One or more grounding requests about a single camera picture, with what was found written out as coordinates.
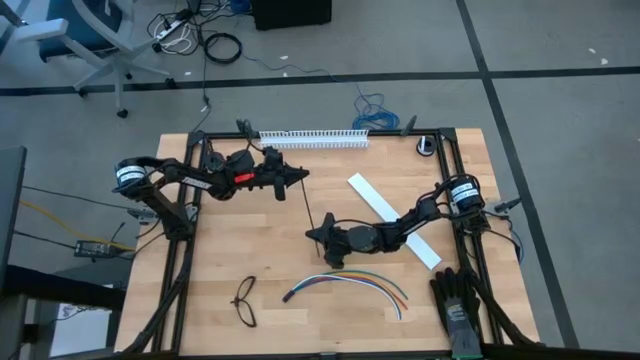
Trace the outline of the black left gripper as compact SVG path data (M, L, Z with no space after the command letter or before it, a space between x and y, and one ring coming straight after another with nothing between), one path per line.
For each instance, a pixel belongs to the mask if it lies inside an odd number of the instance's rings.
M286 164L283 154L274 148L263 151L263 162L254 168L254 177L250 180L250 187L284 187L293 185L309 176L309 170L302 166Z

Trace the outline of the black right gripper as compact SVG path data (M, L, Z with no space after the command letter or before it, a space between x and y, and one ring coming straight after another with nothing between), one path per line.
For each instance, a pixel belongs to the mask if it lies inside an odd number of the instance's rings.
M381 236L376 228L361 225L344 230L336 227L330 237L325 233L333 224L334 215L326 213L322 224L306 231L306 237L323 248L327 248L332 240L336 246L344 248L348 253L377 253L382 250Z

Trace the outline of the white slotted cable duct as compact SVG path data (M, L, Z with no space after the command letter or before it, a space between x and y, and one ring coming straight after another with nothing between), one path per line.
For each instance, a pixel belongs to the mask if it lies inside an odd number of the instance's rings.
M367 148L367 129L260 131L260 144L276 149Z

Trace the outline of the white duct cover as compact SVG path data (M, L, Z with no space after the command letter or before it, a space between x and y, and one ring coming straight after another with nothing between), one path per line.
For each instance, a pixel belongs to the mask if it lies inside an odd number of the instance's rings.
M361 174L356 173L350 177L348 183L382 220L390 222L400 217ZM406 245L429 270L433 270L441 262L441 257L416 231L407 236Z

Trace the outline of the black tape roll white core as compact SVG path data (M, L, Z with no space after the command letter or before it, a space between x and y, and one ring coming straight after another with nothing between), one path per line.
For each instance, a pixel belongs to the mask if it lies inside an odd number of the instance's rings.
M432 156L437 150L436 140L433 136L421 136L416 144L416 152L423 156Z

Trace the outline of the black grey work glove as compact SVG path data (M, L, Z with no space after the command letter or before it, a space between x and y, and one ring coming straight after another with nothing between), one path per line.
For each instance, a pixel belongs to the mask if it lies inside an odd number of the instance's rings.
M474 289L463 272L448 267L429 281L441 324L455 360L477 360L483 355L479 335L479 306Z

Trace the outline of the black box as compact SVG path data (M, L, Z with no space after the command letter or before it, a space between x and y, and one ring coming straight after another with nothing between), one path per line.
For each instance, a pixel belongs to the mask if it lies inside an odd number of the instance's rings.
M332 19L332 0L250 0L257 30L323 25Z

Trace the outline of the white power strip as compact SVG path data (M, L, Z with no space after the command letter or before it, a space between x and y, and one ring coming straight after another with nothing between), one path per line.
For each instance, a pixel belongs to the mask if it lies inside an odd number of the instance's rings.
M173 16L162 16L160 22L154 28L153 37L157 41L165 39L175 30L184 25L192 15L193 13L189 10L184 10L174 14Z

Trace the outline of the grey office chair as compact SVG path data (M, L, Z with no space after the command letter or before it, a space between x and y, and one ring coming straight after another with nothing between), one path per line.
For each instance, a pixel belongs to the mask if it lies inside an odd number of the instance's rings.
M164 84L177 87L170 73L139 65L135 59L152 48L151 38L140 44L131 42L137 0L50 0L44 21L23 25L15 31L18 42L38 44L43 62L53 58L79 58L93 71L72 88L80 97L87 95L87 86L109 75L113 77L116 115L128 116L122 104L124 82L138 70L160 75Z

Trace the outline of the black power adapter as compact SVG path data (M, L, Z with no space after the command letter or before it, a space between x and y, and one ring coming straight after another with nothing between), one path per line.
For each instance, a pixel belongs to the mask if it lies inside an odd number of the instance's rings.
M113 256L110 245L89 240L78 240L74 248L75 257L109 258Z

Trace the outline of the black side table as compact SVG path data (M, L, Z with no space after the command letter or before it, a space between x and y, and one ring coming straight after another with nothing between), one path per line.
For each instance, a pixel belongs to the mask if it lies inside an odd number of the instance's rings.
M30 299L119 311L125 300L129 265L106 261L58 273L7 265L0 270L0 360L18 360L26 339Z

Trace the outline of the dark grey panel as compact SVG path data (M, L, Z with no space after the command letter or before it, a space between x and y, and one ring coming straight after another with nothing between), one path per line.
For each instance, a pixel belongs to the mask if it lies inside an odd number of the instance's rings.
M0 149L0 294L5 285L26 156L23 146Z

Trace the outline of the black frame eyeglasses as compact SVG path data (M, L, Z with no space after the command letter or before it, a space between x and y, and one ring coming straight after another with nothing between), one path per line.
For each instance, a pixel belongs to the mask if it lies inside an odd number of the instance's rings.
M236 295L231 300L231 304L236 309L240 321L249 328L255 328L257 326L255 313L251 304L247 301L247 297L253 289L255 283L255 276L250 275L246 277L238 286Z

